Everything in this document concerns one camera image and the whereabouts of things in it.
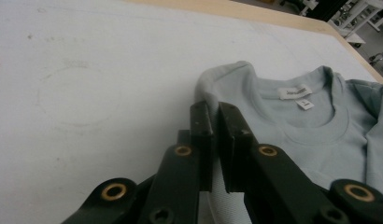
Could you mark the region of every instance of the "circular mark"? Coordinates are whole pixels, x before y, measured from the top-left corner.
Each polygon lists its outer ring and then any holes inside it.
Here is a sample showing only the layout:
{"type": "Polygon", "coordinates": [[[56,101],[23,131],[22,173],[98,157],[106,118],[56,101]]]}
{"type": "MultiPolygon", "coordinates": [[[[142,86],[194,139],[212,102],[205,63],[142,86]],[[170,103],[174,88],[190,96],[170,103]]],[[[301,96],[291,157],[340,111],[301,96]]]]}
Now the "circular mark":
{"type": "Polygon", "coordinates": [[[149,221],[152,224],[171,224],[174,213],[167,207],[156,208],[149,214],[149,221]]]}
{"type": "Polygon", "coordinates": [[[259,147],[258,148],[259,152],[262,153],[264,156],[276,156],[277,155],[277,151],[272,148],[272,147],[259,147]]]}
{"type": "Polygon", "coordinates": [[[38,104],[62,124],[84,127],[110,118],[119,106],[116,80],[86,67],[68,67],[43,79],[38,104]]]}
{"type": "Polygon", "coordinates": [[[373,193],[369,189],[366,189],[358,185],[354,185],[354,184],[345,185],[344,191],[351,197],[366,203],[371,203],[372,201],[375,200],[375,195],[373,195],[373,193]]]}
{"type": "Polygon", "coordinates": [[[101,197],[106,201],[116,201],[127,192],[127,188],[123,184],[113,183],[104,188],[101,197]]]}
{"type": "Polygon", "coordinates": [[[181,146],[181,147],[175,148],[175,153],[178,156],[189,156],[192,153],[192,149],[189,147],[181,146]]]}

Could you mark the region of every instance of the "gray t-shirt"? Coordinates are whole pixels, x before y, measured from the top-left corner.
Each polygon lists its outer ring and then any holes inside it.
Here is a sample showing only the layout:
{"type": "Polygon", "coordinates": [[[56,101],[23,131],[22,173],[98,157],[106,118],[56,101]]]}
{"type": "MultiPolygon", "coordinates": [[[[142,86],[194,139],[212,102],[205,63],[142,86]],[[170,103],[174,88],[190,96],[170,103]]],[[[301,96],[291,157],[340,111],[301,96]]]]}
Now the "gray t-shirt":
{"type": "MultiPolygon", "coordinates": [[[[326,189],[348,178],[383,193],[381,84],[345,81],[325,66],[287,81],[269,80],[258,78],[250,63],[238,62],[205,71],[195,100],[208,102],[214,123],[218,102],[237,106],[260,143],[284,149],[326,189]]],[[[218,162],[214,174],[209,200],[216,221],[250,223],[242,195],[225,194],[218,162]]]]}

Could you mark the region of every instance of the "folded fabric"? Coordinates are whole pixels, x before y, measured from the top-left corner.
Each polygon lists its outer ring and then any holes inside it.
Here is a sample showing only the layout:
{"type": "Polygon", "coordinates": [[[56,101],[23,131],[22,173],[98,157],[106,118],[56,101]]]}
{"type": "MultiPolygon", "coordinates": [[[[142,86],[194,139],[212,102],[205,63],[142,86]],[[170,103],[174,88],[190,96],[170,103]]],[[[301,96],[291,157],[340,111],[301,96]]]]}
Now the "folded fabric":
{"type": "MultiPolygon", "coordinates": [[[[218,102],[237,106],[258,141],[281,147],[316,184],[340,178],[383,193],[383,85],[345,81],[331,68],[290,80],[256,76],[238,62],[205,71],[195,101],[207,101],[215,129],[218,102]]],[[[219,160],[208,199],[217,223],[250,223],[243,194],[227,194],[219,160]]]]}

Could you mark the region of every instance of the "shirt label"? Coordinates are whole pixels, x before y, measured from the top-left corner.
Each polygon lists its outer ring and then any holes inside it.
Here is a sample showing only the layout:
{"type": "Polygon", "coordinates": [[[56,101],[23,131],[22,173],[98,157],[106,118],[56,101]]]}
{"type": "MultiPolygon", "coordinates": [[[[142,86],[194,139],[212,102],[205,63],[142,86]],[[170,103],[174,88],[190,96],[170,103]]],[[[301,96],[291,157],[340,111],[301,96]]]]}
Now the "shirt label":
{"type": "Polygon", "coordinates": [[[311,93],[313,93],[313,91],[305,84],[295,88],[278,88],[279,99],[281,100],[299,99],[311,93]]]}
{"type": "Polygon", "coordinates": [[[306,99],[295,100],[295,102],[304,110],[307,110],[307,109],[314,107],[314,105],[311,102],[307,101],[306,99]]]}

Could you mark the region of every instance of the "neckline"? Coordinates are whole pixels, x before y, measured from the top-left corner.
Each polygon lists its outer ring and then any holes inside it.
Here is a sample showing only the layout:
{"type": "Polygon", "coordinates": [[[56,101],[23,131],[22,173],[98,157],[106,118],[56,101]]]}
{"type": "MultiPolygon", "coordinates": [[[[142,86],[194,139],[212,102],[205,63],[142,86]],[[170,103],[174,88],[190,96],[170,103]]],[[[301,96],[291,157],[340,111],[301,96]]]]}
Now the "neckline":
{"type": "Polygon", "coordinates": [[[322,66],[304,76],[289,80],[269,80],[252,74],[249,80],[250,100],[255,110],[266,121],[280,128],[292,141],[306,145],[333,143],[344,135],[348,128],[348,110],[343,102],[344,83],[330,67],[322,66]],[[322,91],[325,84],[330,85],[333,117],[325,124],[315,128],[294,127],[283,120],[273,117],[264,99],[278,99],[277,88],[295,87],[306,84],[313,92],[322,91]]]}

